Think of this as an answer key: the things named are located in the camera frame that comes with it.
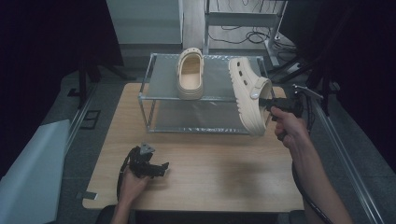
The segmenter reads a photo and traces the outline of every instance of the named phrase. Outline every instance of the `floor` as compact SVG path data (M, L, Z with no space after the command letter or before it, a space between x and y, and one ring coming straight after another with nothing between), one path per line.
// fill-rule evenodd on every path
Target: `floor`
M184 28L184 45L183 48L199 47L203 44L203 21L198 20L193 16L193 12L197 11L196 8L203 8L204 1L184 1L185 9L185 28ZM216 5L212 1L211 7L216 9ZM255 7L256 1L249 2L250 9ZM227 8L228 1L223 2L220 8ZM222 32L214 32L213 35L219 34L221 38L230 38L229 40L237 40L238 37L243 37L246 31L238 30L242 35L221 35ZM261 55L266 61L266 68L271 69L272 66L269 62L268 56L265 53L263 44L252 45L224 45L211 41L211 48L213 53L221 54L238 54L238 55ZM179 53L181 49L151 49L152 52L174 52ZM128 57L128 49L124 49L124 61L129 62L131 58ZM92 171L99 156L102 144L106 138L106 132L112 120L112 116L117 107L120 94L123 86L128 82L139 82L145 74L144 68L146 63L139 64L139 68L129 66L120 68L129 76L137 77L136 81L125 79L115 75L114 73L100 67L102 78L99 83L89 83L90 90L92 91L91 103L89 110L100 110L100 118L93 130L79 129L77 135L68 150L64 159L64 176L61 189L61 198L59 202L58 217L55 223L93 223L99 210L85 209L82 206L81 199L77 197L79 192L84 192L88 187ZM270 77L277 78L285 76L285 73L271 74ZM295 78L293 81L283 85L288 93L292 92L291 84L297 83L304 85L307 75L302 75ZM53 105L51 111L48 113L43 124L50 123L62 119L73 120L78 112L78 98L68 97L67 93L78 87L78 74L73 73L65 77L62 83L62 89L58 98ZM361 175L366 188L371 193L372 199L375 201L379 213L381 214L384 223L392 223L396 220L396 175L389 169L382 157L376 151L371 141L367 138L364 132L348 115L348 113L341 107L334 96L331 96L330 114L334 127L336 128L340 138L343 140L344 146L352 159L354 165ZM90 125L88 121L82 121L81 126ZM346 207L352 215L356 223L372 223L365 215L363 206L361 205L360 198L357 196L356 191L351 185L350 179L347 176L338 155L333 150L332 142L323 128L323 124L319 119L316 120L313 127L311 137L314 141L318 152L323 159L325 169L334 185L339 192ZM280 214L278 216L278 223L289 223L289 214Z

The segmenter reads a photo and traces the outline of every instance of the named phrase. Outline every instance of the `person's hand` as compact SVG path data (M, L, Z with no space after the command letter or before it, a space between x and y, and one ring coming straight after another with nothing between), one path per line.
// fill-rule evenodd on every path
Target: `person's hand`
M123 172L119 203L131 205L133 200L145 189L148 182L148 176L142 178L136 177L129 168L129 165L127 165Z
M271 107L271 113L277 117L275 134L280 135L287 132L282 141L285 147L294 150L304 147L302 146L304 144L311 144L303 119L297 119L293 114L274 106Z

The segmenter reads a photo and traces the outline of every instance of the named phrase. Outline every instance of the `gray carpet floor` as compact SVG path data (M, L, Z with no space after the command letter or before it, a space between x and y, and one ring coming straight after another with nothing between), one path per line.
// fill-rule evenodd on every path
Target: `gray carpet floor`
M264 55L264 60L267 68L271 67L268 64L269 60L266 55ZM137 76L136 82L141 81L145 74L145 71L141 69L121 69L133 76ZM78 199L76 196L79 192L84 192L88 187L123 86L128 82L132 82L109 72L105 68L100 70L102 73L101 81L97 84L88 84L89 88L93 88L96 85L89 110L100 110L99 120L93 130L78 130L64 158L61 197L55 223L94 223L100 212L99 210L84 208L82 199ZM291 84L304 85L305 80L306 75L302 75L286 84L282 84L282 87L285 88L287 94L291 94ZM67 96L67 93L73 88L78 88L77 73L70 74L64 78L58 98L43 124L62 119L73 120L78 112L78 98ZM394 202L396 199L396 175L387 166L370 139L343 107L340 106L335 96L331 96L329 108L332 122L361 174L363 182L373 196L379 213L385 223L392 223L392 221L396 220L396 203ZM82 127L89 125L91 124L86 121L81 123ZM323 160L330 180L344 200L354 221L356 223L371 223L319 119L316 120L313 126L311 137ZM288 214L280 214L278 223L288 224L288 216Z

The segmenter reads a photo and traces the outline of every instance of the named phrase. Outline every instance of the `wooden table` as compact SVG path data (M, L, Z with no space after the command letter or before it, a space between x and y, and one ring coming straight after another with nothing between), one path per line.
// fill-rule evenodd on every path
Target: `wooden table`
M208 133L146 133L137 94L127 84L108 130L84 199L86 208L117 203L120 166L142 142L156 151L152 164L170 162L164 177L149 181L134 203L137 210L289 212L303 209L291 176L291 157L270 121L263 137Z

